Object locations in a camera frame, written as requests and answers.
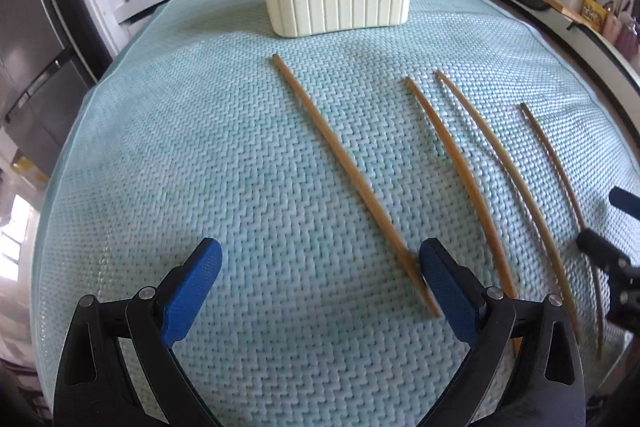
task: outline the window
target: window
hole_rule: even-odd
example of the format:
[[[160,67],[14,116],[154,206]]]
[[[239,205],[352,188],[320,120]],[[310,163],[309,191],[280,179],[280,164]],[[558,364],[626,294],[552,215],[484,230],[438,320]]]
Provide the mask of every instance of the window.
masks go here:
[[[26,237],[31,205],[16,196],[11,209],[11,221],[0,228],[0,276],[18,280],[20,247]]]

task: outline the wooden chopstick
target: wooden chopstick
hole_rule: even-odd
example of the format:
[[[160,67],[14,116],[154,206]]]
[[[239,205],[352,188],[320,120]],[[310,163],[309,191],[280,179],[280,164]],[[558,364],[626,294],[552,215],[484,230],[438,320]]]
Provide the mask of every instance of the wooden chopstick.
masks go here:
[[[575,338],[578,342],[580,342],[581,334],[580,334],[580,323],[578,322],[578,314],[575,308],[574,296],[571,293],[571,288],[569,286],[569,281],[566,278],[566,274],[564,273],[564,267],[562,267],[562,261],[560,259],[560,253],[558,251],[558,247],[554,242],[554,238],[549,232],[549,228],[546,225],[546,221],[542,212],[536,203],[536,200],[533,199],[531,192],[529,191],[529,187],[527,187],[526,182],[522,178],[522,175],[518,171],[518,168],[513,163],[511,156],[504,149],[500,140],[498,140],[497,136],[495,136],[494,132],[488,126],[488,124],[484,121],[480,113],[476,110],[476,108],[470,103],[464,94],[458,89],[456,84],[442,71],[436,71],[436,76],[442,80],[449,90],[455,95],[455,97],[460,101],[466,111],[469,113],[471,118],[476,122],[476,125],[484,134],[484,137],[493,147],[495,153],[500,158],[502,165],[509,173],[511,180],[516,185],[516,188],[520,192],[522,199],[524,200],[525,205],[529,209],[529,214],[533,219],[533,222],[536,224],[538,229],[538,233],[542,238],[542,242],[545,245],[546,254],[549,257],[549,261],[551,262],[551,266],[556,274],[556,279],[558,279],[558,284],[560,286],[560,290],[562,292],[562,297],[567,305],[567,310],[569,311],[569,316],[571,318],[572,325],[574,327]]]
[[[562,168],[562,163],[560,163],[560,158],[558,157],[558,154],[556,154],[556,151],[551,145],[551,142],[549,142],[549,139],[546,137],[544,130],[542,129],[542,127],[540,127],[538,120],[536,119],[535,116],[533,116],[533,113],[531,112],[527,104],[522,102],[520,104],[520,109],[523,111],[524,115],[527,117],[527,120],[529,120],[529,123],[533,127],[533,131],[535,131],[536,135],[538,136],[538,139],[542,142],[542,145],[545,147],[546,153],[549,155],[549,158],[551,158],[551,163],[553,163],[554,167],[556,168],[556,171],[558,172],[558,175],[560,176],[560,179],[562,180],[562,185],[564,186],[564,190],[566,191],[567,196],[569,197],[569,201],[571,202],[571,206],[572,206],[572,209],[574,210],[575,217],[578,221],[578,226],[580,227],[580,230],[585,230],[587,228],[587,225],[584,221],[584,217],[582,216],[582,212],[580,211],[580,205],[578,204],[578,200],[575,197],[575,192],[573,187],[571,186],[569,177],[566,175],[566,172],[564,172],[564,168]],[[593,279],[593,286],[594,286],[594,291],[596,295],[596,315],[598,319],[598,342],[597,342],[598,360],[602,360],[602,356],[604,353],[604,309],[602,305],[602,288],[600,287],[600,278],[598,277],[598,270],[596,269],[595,265],[591,262],[591,260],[589,264],[591,267],[591,277]]]
[[[440,138],[442,144],[444,145],[444,149],[451,158],[453,162],[453,166],[462,179],[462,184],[465,186],[466,193],[471,199],[471,204],[474,206],[476,210],[476,214],[478,214],[478,219],[480,220],[480,225],[482,226],[482,230],[484,231],[484,235],[486,237],[486,241],[489,245],[489,250],[494,258],[494,264],[498,271],[498,277],[500,278],[500,286],[503,291],[512,299],[518,298],[518,289],[516,288],[515,283],[513,282],[513,276],[511,275],[511,268],[509,267],[509,263],[507,261],[507,256],[504,253],[504,248],[502,247],[502,242],[500,241],[500,236],[498,235],[498,231],[495,228],[494,221],[491,218],[491,212],[487,207],[486,201],[482,197],[480,193],[480,189],[478,188],[478,184],[474,179],[474,176],[471,172],[471,169],[466,164],[465,158],[460,152],[460,149],[454,142],[452,136],[449,134],[449,130],[442,123],[442,120],[436,113],[435,109],[427,100],[427,97],[423,95],[420,91],[420,88],[412,81],[412,79],[407,78],[405,80],[409,89],[414,94],[415,98],[417,98],[418,103],[423,108],[427,117],[431,121],[438,137]]]
[[[364,175],[358,170],[358,167],[353,162],[351,157],[347,154],[347,151],[343,149],[340,140],[335,135],[334,131],[332,131],[331,127],[324,119],[318,108],[314,105],[309,95],[305,92],[300,83],[296,80],[296,77],[293,76],[293,73],[287,68],[287,65],[283,62],[279,55],[273,55],[273,62],[276,64],[276,67],[280,70],[280,73],[289,85],[292,87],[293,91],[302,101],[306,110],[308,111],[311,119],[318,127],[319,131],[324,136],[324,139],[327,142],[327,145],[332,150],[334,155],[336,156],[342,168],[349,175],[351,182],[356,186],[360,197],[364,201],[366,207],[371,212],[373,219],[376,221],[378,226],[380,227],[380,231],[385,236],[386,240],[393,247],[396,256],[398,257],[398,261],[404,268],[405,272],[409,276],[409,279],[414,283],[415,288],[418,290],[420,297],[422,297],[422,301],[425,306],[430,310],[431,314],[434,317],[440,317],[442,312],[440,308],[431,295],[427,285],[422,279],[422,274],[420,270],[418,270],[417,264],[412,258],[411,253],[407,250],[404,245],[404,241],[400,237],[400,234],[393,226],[391,219],[386,213],[385,209],[382,208],[380,203],[378,202],[376,195],[373,193],[371,187],[369,187],[369,183]]]

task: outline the refrigerator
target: refrigerator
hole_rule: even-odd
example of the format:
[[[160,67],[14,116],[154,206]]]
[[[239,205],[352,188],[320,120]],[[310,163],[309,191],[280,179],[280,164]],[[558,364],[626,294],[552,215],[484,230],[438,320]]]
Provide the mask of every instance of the refrigerator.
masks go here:
[[[0,0],[2,127],[47,176],[110,60],[82,0]]]

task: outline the metal screw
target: metal screw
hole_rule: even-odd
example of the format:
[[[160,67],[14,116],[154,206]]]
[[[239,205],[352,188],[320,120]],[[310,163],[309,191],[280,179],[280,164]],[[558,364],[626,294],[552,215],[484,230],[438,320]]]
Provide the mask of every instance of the metal screw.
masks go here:
[[[138,292],[138,297],[146,301],[147,299],[150,299],[151,297],[153,297],[155,294],[156,294],[156,289],[153,288],[153,286],[145,286],[144,288],[142,288],[142,290]]]
[[[486,294],[494,301],[499,301],[504,297],[504,292],[496,286],[489,286],[489,288],[486,289]]]
[[[560,306],[562,306],[562,299],[560,298],[559,295],[556,295],[555,293],[551,293],[549,294],[549,303],[552,306],[559,308]]]
[[[78,301],[78,304],[80,304],[82,306],[82,308],[88,308],[93,303],[94,303],[94,296],[93,295],[83,295],[80,298],[80,300]]]

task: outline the blue gripper pad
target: blue gripper pad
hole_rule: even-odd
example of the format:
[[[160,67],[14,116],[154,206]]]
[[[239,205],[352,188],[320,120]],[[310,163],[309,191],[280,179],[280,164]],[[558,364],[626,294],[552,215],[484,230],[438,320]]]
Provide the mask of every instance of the blue gripper pad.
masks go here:
[[[640,221],[640,198],[638,196],[623,188],[613,187],[609,193],[609,203]]]
[[[459,266],[437,239],[420,245],[420,271],[453,333],[473,349],[480,335],[484,288],[468,268]]]
[[[189,272],[164,307],[160,334],[169,349],[187,336],[222,267],[222,247],[215,239],[204,239],[191,256],[198,253],[184,264]]]

